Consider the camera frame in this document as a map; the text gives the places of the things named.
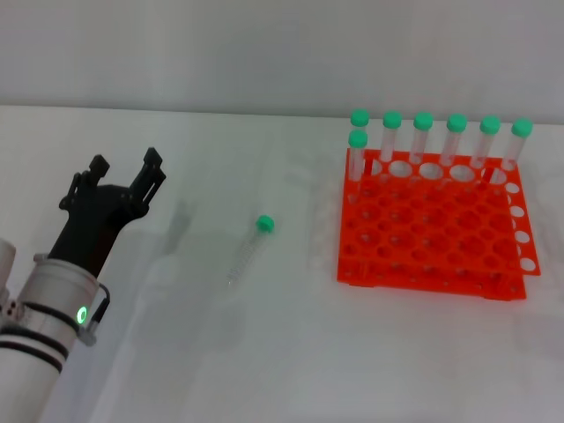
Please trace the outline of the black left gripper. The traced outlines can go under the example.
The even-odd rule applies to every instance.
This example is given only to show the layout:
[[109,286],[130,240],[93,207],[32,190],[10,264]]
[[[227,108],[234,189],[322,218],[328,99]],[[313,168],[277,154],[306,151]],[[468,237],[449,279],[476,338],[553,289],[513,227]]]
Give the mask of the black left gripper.
[[98,277],[115,241],[131,221],[141,219],[167,176],[154,147],[147,149],[144,164],[130,188],[98,183],[110,165],[97,154],[89,168],[76,172],[58,207],[68,220],[48,258],[76,265]]

